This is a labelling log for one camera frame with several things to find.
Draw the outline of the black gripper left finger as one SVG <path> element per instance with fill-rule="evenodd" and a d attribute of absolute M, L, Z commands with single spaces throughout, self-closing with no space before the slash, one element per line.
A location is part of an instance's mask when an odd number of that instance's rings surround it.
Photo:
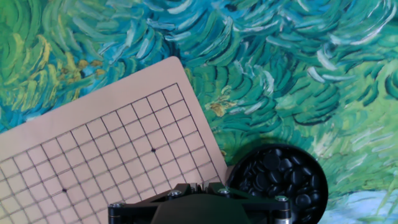
<path fill-rule="evenodd" d="M 201 185 L 196 183 L 177 184 L 170 192 L 167 193 L 168 199 L 175 199 L 179 197 L 188 196 L 191 194 L 198 194 L 201 192 Z"/>

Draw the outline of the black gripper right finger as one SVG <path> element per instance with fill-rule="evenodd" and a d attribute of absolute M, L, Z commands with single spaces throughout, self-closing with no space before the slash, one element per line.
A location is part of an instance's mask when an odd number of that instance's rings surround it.
<path fill-rule="evenodd" d="M 220 197 L 231 197 L 232 191 L 221 182 L 209 182 L 204 185 L 203 192 L 205 194 L 220 196 Z"/>

